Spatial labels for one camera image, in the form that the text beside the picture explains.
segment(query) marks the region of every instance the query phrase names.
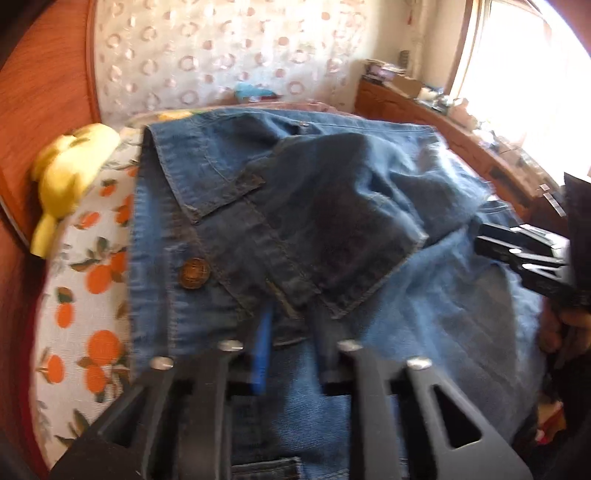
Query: wooden shelf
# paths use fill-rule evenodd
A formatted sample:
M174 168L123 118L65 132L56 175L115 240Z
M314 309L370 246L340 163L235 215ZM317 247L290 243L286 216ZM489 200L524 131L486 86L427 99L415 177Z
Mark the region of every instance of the wooden shelf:
M535 200L542 194L538 187L543 181L535 173L511 167L499 155L481 147L460 125L387 87L361 80L355 114L373 120L434 126L445 138L450 150L478 175L490 181L497 195L510 202L525 220L529 218Z

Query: denim jacket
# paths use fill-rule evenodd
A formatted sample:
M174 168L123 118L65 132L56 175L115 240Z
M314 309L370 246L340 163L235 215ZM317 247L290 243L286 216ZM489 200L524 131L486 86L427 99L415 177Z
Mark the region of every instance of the denim jacket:
M347 397L324 397L301 316L393 359L425 355L510 439L535 403L539 297L473 253L511 208L431 127L226 109L145 130L129 274L133 365L232 337L269 295L267 393L233 402L234 477L347 478ZM200 258L211 275L179 282Z

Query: wallpaper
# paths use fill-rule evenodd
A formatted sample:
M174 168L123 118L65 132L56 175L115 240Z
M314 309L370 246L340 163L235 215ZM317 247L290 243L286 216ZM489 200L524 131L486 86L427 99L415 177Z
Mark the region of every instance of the wallpaper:
M103 122L233 103L238 82L338 108L366 8L365 0L99 0Z

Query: finger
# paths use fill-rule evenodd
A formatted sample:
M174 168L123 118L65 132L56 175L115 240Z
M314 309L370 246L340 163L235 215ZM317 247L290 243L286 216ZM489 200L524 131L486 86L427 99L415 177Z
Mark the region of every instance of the finger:
M555 353L562 347L562 337L559 333L551 330L540 330L538 345L546 353Z
M577 329L573 343L567 352L567 359L583 355L591 347L591 330Z
M544 308L540 314L540 327L551 332L559 332L561 328L560 319L551 308Z
M560 312L560 319L567 325L591 330L591 313L581 309L567 309Z

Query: window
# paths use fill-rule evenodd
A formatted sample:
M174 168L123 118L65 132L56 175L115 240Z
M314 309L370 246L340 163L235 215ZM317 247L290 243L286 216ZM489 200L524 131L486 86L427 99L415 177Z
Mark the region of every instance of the window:
M545 3L541 8L537 2L543 13L526 1L476 3L474 46L467 69L456 78L457 96L467 98L472 115L523 148L559 184L565 171L587 174L587 52Z

